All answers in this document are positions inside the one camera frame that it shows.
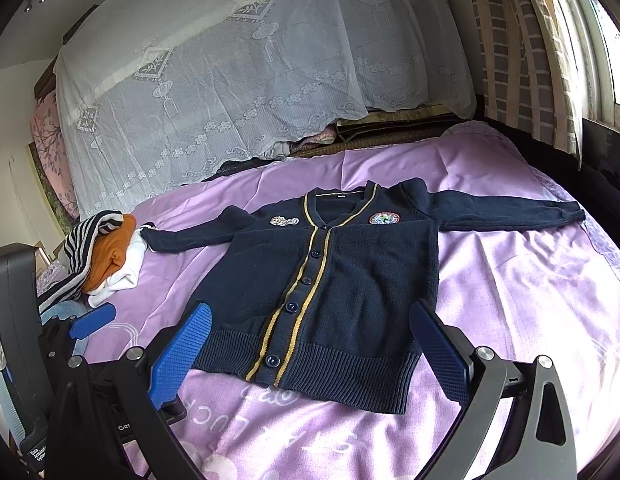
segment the blue gripper pad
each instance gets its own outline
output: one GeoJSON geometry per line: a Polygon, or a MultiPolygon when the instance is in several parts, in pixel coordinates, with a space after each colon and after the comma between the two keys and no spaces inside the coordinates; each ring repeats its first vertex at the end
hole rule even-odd
{"type": "Polygon", "coordinates": [[[152,367],[148,394],[154,408],[158,410],[177,396],[211,328],[212,311],[207,304],[199,303],[152,367]]]}
{"type": "Polygon", "coordinates": [[[70,329],[70,337],[73,339],[85,339],[88,335],[104,327],[116,317],[116,308],[111,303],[104,303],[100,307],[90,310],[87,314],[79,317],[70,329]]]}
{"type": "Polygon", "coordinates": [[[410,308],[410,329],[445,396],[465,406],[470,400],[469,371],[439,317],[418,301],[410,308]]]}

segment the ribbed hem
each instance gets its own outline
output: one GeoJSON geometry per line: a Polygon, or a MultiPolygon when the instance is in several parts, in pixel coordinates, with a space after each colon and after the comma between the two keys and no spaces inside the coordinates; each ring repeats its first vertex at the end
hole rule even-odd
{"type": "MultiPolygon", "coordinates": [[[[258,336],[214,330],[192,368],[244,378],[258,352],[258,336]]],[[[396,358],[358,357],[301,343],[279,387],[367,412],[403,415],[412,373],[420,356],[408,353],[396,358]]]]}
{"type": "Polygon", "coordinates": [[[212,330],[192,368],[245,378],[258,352],[259,336],[231,330],[212,330]]]}
{"type": "Polygon", "coordinates": [[[359,410],[403,415],[419,357],[411,353],[397,358],[357,357],[301,343],[279,386],[359,410]]]}

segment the white sheet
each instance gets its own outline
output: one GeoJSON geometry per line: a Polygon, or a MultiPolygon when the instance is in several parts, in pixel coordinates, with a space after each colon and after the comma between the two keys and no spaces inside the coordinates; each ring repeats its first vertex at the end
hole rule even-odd
{"type": "Polygon", "coordinates": [[[107,0],[56,64],[81,214],[285,154],[283,142],[367,108],[437,101],[472,116],[449,7],[413,2],[107,0]]]}

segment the ceiling light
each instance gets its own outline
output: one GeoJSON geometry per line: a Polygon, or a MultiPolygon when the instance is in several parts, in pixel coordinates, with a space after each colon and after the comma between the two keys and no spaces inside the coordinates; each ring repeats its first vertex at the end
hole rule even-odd
{"type": "Polygon", "coordinates": [[[29,12],[30,10],[32,10],[32,0],[27,0],[27,5],[26,8],[23,9],[25,12],[29,12]]]}

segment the mattress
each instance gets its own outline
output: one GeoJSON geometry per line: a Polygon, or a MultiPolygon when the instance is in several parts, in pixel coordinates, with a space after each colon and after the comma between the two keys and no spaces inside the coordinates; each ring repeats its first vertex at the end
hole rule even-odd
{"type": "MultiPolygon", "coordinates": [[[[285,160],[181,187],[141,203],[134,214],[140,223],[180,230],[214,219],[227,205],[251,212],[315,187],[348,190],[367,180],[389,187],[416,176],[431,192],[571,200],[509,140],[485,123],[468,122],[436,139],[285,160]]],[[[175,324],[225,249],[148,252],[138,286],[110,298],[116,319],[91,336],[88,361],[116,359],[175,324]]],[[[554,360],[582,468],[620,427],[620,251],[586,215],[580,224],[542,232],[440,233],[439,262],[443,322],[503,358],[554,360]]],[[[187,417],[171,429],[201,471],[219,480],[411,480],[459,410],[424,358],[405,415],[363,412],[199,370],[190,371],[180,395],[187,417]]],[[[468,478],[485,471],[507,408],[502,401],[468,478]]],[[[144,474],[136,444],[127,452],[144,474]]]]}

